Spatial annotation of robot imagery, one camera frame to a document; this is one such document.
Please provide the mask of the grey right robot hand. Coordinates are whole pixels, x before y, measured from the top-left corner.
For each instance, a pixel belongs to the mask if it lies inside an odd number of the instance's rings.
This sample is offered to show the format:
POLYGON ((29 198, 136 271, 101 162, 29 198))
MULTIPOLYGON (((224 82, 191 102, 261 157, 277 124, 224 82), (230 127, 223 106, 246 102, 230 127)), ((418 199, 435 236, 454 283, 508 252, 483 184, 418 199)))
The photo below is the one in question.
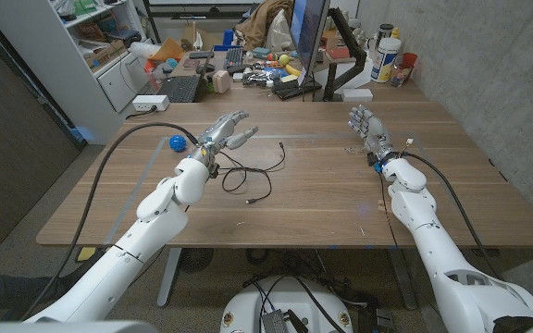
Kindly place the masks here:
POLYGON ((398 157, 388 130, 370 110, 359 105, 352 108, 349 116, 348 126, 363 139, 367 150, 367 163, 371 167, 383 168, 389 161, 398 157))

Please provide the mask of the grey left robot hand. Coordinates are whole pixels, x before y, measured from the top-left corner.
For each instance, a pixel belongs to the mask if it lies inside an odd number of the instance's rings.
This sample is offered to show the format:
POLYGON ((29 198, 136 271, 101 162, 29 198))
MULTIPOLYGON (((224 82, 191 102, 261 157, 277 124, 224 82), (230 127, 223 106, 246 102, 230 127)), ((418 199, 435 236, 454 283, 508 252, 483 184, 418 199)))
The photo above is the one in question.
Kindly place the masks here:
POLYGON ((243 110, 221 116, 202 132, 189 157, 209 168, 214 164, 215 156, 222 149, 240 148, 258 132, 258 127, 253 126, 244 132, 234 133, 236 125, 246 117, 249 117, 249 114, 243 110))

